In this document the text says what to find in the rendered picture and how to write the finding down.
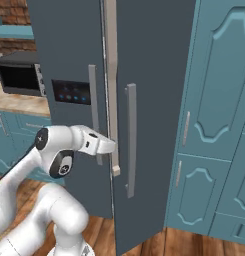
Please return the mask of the tall teal cupboard door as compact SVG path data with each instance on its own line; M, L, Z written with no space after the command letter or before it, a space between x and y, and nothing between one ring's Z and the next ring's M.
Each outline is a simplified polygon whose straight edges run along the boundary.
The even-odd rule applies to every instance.
M231 160L245 123L245 0L197 0L185 86L178 151Z

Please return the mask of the teal wall cupboard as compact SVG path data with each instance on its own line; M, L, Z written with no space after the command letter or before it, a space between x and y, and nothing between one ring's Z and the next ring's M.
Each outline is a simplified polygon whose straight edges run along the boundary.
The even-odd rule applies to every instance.
M34 34L31 26L0 25L0 38L32 40Z

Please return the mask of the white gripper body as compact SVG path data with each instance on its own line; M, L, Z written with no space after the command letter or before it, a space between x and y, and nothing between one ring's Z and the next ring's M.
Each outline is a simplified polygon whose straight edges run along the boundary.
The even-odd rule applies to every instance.
M97 154L109 154L115 150L116 142L99 134L98 135L99 143L97 146Z

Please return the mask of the beige fridge inner frame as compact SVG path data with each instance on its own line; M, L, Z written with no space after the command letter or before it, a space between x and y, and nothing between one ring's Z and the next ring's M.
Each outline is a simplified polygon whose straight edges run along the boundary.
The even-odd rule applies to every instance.
M116 0L104 0L110 137L118 142L117 118L117 11Z

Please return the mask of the plain dark grey fridge door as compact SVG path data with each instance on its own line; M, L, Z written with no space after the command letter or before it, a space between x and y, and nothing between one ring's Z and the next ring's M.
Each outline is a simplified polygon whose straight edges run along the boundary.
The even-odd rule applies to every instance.
M116 256L164 226L196 0L117 0L118 151L113 179ZM134 196L127 197L126 86L137 93Z

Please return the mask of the teal drawer front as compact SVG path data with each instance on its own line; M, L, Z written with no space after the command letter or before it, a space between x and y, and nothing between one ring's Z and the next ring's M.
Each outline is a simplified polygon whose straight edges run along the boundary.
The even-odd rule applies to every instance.
M243 224L242 238L235 237L239 224ZM216 213L210 228L209 235L221 240L227 240L245 245L245 218Z

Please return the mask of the small teal cupboard door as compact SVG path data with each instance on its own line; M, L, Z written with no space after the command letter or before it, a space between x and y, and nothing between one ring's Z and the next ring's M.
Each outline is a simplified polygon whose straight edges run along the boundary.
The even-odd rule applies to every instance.
M167 226L207 235L218 204L230 161L178 154L182 161L179 185L172 183Z

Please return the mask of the black microwave oven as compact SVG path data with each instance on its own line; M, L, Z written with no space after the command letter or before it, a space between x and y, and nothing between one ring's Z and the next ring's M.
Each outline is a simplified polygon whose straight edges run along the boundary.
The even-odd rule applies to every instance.
M17 51L0 57L4 93L45 97L45 85L36 52Z

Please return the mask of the dark grey fridge door with screen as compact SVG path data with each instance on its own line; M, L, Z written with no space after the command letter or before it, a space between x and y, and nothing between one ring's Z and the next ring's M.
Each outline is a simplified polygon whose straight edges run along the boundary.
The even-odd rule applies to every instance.
M93 129L88 65L96 66L99 132L108 134L100 0L27 0L54 125ZM66 189L92 216L112 216L110 157L77 152Z

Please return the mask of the teal base cupboard run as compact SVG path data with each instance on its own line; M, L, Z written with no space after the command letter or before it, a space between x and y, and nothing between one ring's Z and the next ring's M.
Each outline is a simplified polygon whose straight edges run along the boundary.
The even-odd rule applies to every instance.
M26 153L38 130L50 124L46 116L0 111L0 176Z

